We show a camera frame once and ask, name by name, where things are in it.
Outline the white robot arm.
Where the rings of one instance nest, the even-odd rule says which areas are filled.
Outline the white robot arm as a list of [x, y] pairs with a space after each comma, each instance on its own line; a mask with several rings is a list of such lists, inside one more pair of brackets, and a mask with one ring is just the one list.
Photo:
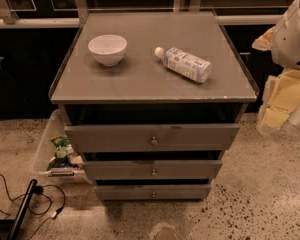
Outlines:
[[294, 0], [276, 25], [257, 38], [252, 47], [270, 51], [272, 61], [283, 68], [265, 83], [257, 129], [271, 134], [289, 122], [300, 123], [300, 0]]

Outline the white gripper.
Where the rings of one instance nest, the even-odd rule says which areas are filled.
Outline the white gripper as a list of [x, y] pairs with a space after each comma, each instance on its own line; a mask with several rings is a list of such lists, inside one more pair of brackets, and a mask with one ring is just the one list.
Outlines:
[[[270, 51], [274, 30], [275, 27], [268, 29], [252, 43], [252, 47]], [[300, 70], [285, 69], [277, 77], [269, 76], [258, 112], [257, 130], [261, 134], [272, 134], [280, 130], [299, 105]]]

